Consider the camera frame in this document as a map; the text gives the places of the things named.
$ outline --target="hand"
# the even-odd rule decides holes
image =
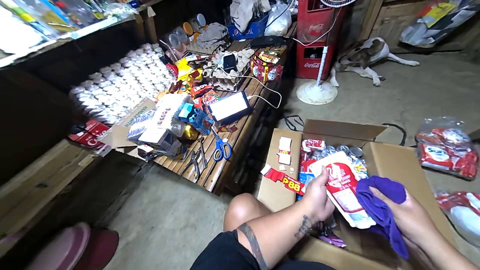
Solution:
[[[413,243],[422,246],[425,241],[440,233],[425,208],[407,190],[405,190],[407,198],[402,204],[394,203],[374,187],[370,187],[370,190],[388,205],[393,212],[396,225]]]
[[[335,210],[335,205],[327,196],[327,188],[325,184],[328,181],[327,169],[322,166],[322,174],[313,179],[307,186],[305,195],[300,202],[305,203],[305,206],[311,213],[310,219],[316,221],[326,220]]]

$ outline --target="red box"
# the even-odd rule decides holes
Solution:
[[[330,63],[336,48],[336,38],[346,7],[331,8],[319,0],[299,0],[297,39],[309,44],[318,37],[330,32],[315,43],[304,46],[297,44],[297,77],[316,79],[322,62],[324,46],[328,46],[321,79],[328,77]]]
[[[108,126],[96,120],[88,120],[83,131],[77,134],[70,134],[68,138],[88,148],[100,149],[104,146],[104,143],[97,141],[97,138],[108,129]]]

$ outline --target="pepsi crate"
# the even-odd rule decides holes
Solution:
[[[235,24],[227,25],[228,34],[231,39],[249,39],[261,37],[265,33],[265,26],[267,25],[268,16],[265,16],[260,21],[250,22],[245,34],[242,34]]]

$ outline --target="person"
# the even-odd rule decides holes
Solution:
[[[335,206],[326,194],[327,179],[323,167],[322,174],[309,183],[302,200],[275,213],[250,194],[233,198],[225,214],[224,232],[208,244],[191,270],[332,269],[318,262],[286,257],[313,224],[333,213]],[[425,208],[408,191],[406,201],[396,204],[377,189],[371,190],[390,207],[407,245],[415,255],[420,254],[425,265],[440,270],[479,269],[447,242]]]

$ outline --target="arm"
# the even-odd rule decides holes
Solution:
[[[417,245],[436,269],[479,270],[476,265],[447,242],[425,208],[408,191],[405,202],[396,204],[377,189],[371,187],[370,190],[390,207],[395,223],[407,238],[407,244],[413,242]]]
[[[335,206],[326,194],[327,180],[328,173],[323,167],[322,174],[309,183],[302,200],[237,228],[239,243],[253,254],[260,269],[273,268],[313,224],[333,213]]]

